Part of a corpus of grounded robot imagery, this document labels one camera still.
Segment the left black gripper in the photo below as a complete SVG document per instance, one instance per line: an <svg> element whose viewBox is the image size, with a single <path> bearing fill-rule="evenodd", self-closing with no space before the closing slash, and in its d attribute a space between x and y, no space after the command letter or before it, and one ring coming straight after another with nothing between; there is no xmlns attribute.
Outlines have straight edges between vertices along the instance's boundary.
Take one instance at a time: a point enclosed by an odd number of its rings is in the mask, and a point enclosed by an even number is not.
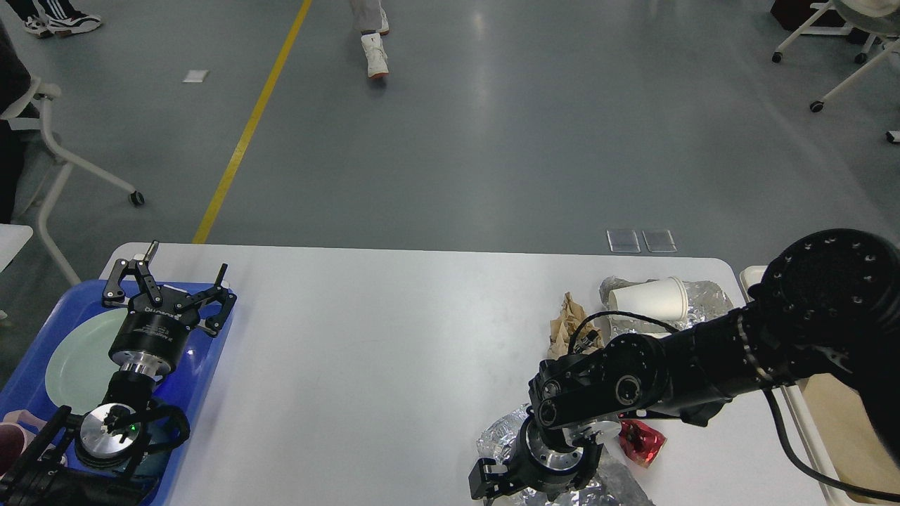
<svg viewBox="0 0 900 506"><path fill-rule="evenodd" d="M127 311L109 358L119 371L145 377L176 372L190 333L200 329L210 337L218 336L237 304L237 294L223 285L228 264L221 264L211 287L196 294L169 285L160 288L149 270L159 247L160 241L152 240L145 253L130 260L117 259L101 296L103 307ZM136 295L129 296L122 288L126 278L137 283ZM202 317L200 312L207 306L218 310Z"/></svg>

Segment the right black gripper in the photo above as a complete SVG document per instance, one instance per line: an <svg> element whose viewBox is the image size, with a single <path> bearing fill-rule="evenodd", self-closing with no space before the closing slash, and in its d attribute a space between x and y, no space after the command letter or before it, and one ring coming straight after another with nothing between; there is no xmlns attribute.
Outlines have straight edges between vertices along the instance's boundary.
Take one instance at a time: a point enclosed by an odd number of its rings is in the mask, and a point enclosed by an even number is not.
<svg viewBox="0 0 900 506"><path fill-rule="evenodd" d="M566 451L552 449L542 439L534 416L528 415L504 463L492 458L475 461L468 477L470 499L494 502L530 488L555 500L560 494L586 488L602 453L603 445L594 442Z"/></svg>

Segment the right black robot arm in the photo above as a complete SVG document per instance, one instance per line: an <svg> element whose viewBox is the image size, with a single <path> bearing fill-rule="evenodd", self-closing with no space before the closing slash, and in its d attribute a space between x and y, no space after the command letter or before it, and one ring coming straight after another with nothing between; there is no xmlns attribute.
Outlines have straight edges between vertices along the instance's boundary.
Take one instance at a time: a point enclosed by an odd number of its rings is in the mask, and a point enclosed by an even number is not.
<svg viewBox="0 0 900 506"><path fill-rule="evenodd" d="M676 419L704 427L734 397L762 391L779 443L806 475L844 492L896 502L896 493L851 486L804 464L774 399L814 375L857 391L882 445L898 459L898 247L872 233L831 228L791 244L769 263L751 301L724 316L657 339L627 333L582 353L541 362L531 406L508 458L481 458L470 497L491 505L531 488L556 498L581 490L598 468L599 422Z"/></svg>

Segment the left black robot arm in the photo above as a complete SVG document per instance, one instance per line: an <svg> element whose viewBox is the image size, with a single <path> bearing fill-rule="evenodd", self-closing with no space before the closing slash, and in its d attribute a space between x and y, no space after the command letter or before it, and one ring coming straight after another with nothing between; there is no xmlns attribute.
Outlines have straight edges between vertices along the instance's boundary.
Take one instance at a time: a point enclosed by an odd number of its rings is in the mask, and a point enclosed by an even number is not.
<svg viewBox="0 0 900 506"><path fill-rule="evenodd" d="M157 251L57 303L2 390L4 505L161 505L211 384L238 296L158 282Z"/></svg>

